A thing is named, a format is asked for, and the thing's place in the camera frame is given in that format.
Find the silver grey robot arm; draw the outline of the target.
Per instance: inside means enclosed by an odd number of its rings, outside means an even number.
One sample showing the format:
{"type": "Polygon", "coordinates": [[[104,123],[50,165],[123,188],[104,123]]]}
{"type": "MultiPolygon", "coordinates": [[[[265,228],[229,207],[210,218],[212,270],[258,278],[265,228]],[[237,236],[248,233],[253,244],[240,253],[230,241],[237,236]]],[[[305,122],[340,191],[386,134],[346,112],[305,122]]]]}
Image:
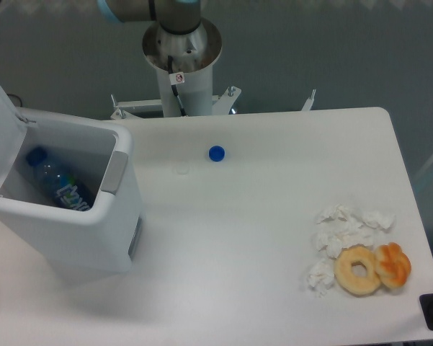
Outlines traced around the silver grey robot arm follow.
{"type": "Polygon", "coordinates": [[[114,22],[158,22],[173,35],[194,32],[201,23],[201,1],[99,0],[100,12],[114,22]]]}

